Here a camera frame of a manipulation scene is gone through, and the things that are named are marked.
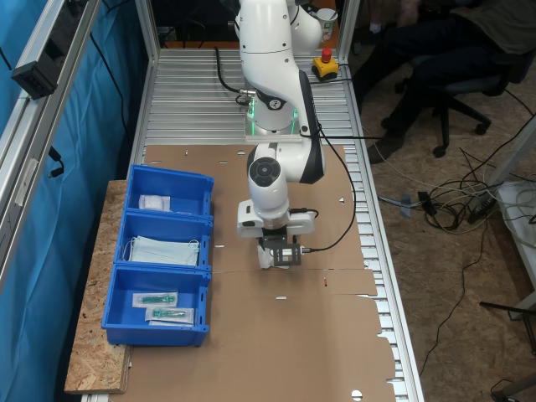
floor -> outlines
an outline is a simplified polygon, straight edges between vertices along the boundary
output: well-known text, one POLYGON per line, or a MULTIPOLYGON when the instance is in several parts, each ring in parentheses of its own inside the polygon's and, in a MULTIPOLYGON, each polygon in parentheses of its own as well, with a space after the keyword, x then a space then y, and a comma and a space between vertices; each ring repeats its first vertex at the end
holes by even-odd
MULTIPOLYGON (((351 58, 353 70, 369 52, 365 48, 361 55, 351 58)), ((362 123, 371 136, 383 135, 380 122, 400 98, 394 93, 394 84, 409 75, 410 68, 402 68, 378 84, 365 99, 362 123)), ((510 85, 510 90, 536 111, 536 68, 521 85, 510 85)), ((424 111, 409 131, 404 148, 389 162, 414 179, 440 185, 469 172, 459 147, 485 158, 530 117, 508 94, 495 98, 466 95, 462 99, 492 118, 485 136, 474 133, 474 121, 452 112, 450 148, 445 157, 435 159, 431 151, 441 140, 440 123, 431 111, 424 111)), ((501 161, 504 154, 498 153, 492 162, 501 161)), ((516 173, 536 173, 536 150, 524 158, 516 173)), ((430 191, 401 177, 385 163, 375 165, 373 174, 376 190, 382 196, 401 199, 408 194, 415 201, 417 191, 430 191)), ((457 196, 446 195, 443 201, 457 196)), ((466 295, 442 327, 439 346, 421 375, 426 402, 489 401, 490 388, 498 380, 521 379, 536 372, 536 357, 531 353, 523 324, 511 322, 506 312, 478 305, 480 301, 515 305, 532 291, 500 214, 494 214, 487 224, 470 233, 453 235, 431 228, 422 212, 412 210, 408 217, 400 208, 385 203, 381 203, 381 212, 419 370, 435 343, 438 325, 461 296, 461 268, 477 259, 482 231, 486 230, 482 259, 466 270, 466 295)), ((471 228, 464 222, 459 230, 471 228)), ((536 400, 536 390, 521 400, 536 400)))

dark pants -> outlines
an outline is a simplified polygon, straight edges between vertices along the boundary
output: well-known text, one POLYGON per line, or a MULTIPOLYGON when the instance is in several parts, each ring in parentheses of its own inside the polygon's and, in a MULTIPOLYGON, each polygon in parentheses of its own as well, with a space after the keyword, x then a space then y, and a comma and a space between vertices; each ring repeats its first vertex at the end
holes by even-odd
POLYGON ((491 56, 501 50, 476 25, 452 16, 389 31, 353 77, 358 104, 369 90, 402 64, 433 55, 413 70, 404 97, 389 118, 386 136, 402 137, 429 103, 434 87, 500 72, 491 56))

green syringe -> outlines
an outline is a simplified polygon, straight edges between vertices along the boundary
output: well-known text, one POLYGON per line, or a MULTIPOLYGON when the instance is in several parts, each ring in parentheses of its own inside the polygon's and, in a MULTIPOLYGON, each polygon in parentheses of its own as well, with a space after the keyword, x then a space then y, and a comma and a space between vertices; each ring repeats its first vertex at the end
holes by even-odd
POLYGON ((186 317, 186 312, 181 311, 172 311, 172 310, 159 310, 154 309, 152 311, 153 317, 174 317, 174 318, 183 318, 186 317))
POLYGON ((171 304, 175 302, 174 295, 165 295, 165 296, 145 296, 142 297, 142 303, 167 303, 171 304))

cardboard sheet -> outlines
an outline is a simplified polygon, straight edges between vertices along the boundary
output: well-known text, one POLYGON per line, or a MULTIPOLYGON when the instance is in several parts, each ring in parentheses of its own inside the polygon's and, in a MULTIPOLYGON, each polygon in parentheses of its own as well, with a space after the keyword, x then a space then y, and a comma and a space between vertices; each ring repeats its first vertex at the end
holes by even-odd
POLYGON ((395 401, 376 305, 356 296, 374 294, 372 271, 222 272, 210 289, 204 344, 134 348, 112 402, 395 401))
MULTIPOLYGON (((214 178, 212 196, 214 214, 213 272, 257 271, 257 242, 241 239, 236 234, 236 215, 241 201, 250 198, 246 161, 253 146, 150 146, 145 163, 158 168, 170 168, 206 174, 214 178)), ((344 155, 342 147, 337 147, 344 155)), ((311 208, 320 212, 315 219, 315 231, 300 236, 301 245, 309 248, 326 247, 346 230, 353 213, 352 188, 348 175, 331 149, 325 147, 326 175, 314 185, 289 183, 291 208, 311 208)), ((363 255, 359 243, 357 222, 336 248, 328 252, 304 255, 300 270, 360 269, 363 255)))

metal table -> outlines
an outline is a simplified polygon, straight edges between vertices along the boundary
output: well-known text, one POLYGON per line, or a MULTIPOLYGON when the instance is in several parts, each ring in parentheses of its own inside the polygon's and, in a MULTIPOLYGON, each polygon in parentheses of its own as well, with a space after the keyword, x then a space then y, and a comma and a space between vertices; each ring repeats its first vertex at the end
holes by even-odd
MULTIPOLYGON (((159 49, 150 6, 146 0, 136 3, 149 64, 131 163, 144 163, 145 150, 150 145, 245 144, 245 107, 236 104, 236 94, 219 83, 214 51, 159 49)), ((342 64, 348 62, 359 3, 359 0, 348 1, 343 15, 338 49, 333 52, 342 64)), ((244 85, 239 51, 222 49, 220 53, 225 82, 234 87, 244 85)), ((296 57, 296 62, 314 82, 311 59, 311 55, 296 57)), ((349 68, 342 67, 341 75, 351 78, 349 68)), ((349 82, 312 87, 317 115, 327 136, 348 136, 347 140, 332 140, 332 144, 344 147, 356 189, 361 250, 366 268, 374 272, 378 290, 373 299, 382 327, 379 336, 389 340, 394 355, 396 375, 389 382, 397 400, 424 402, 366 148, 363 140, 350 138, 362 137, 363 130, 349 82)), ((97 400, 105 402, 107 395, 82 397, 83 402, 97 400)))

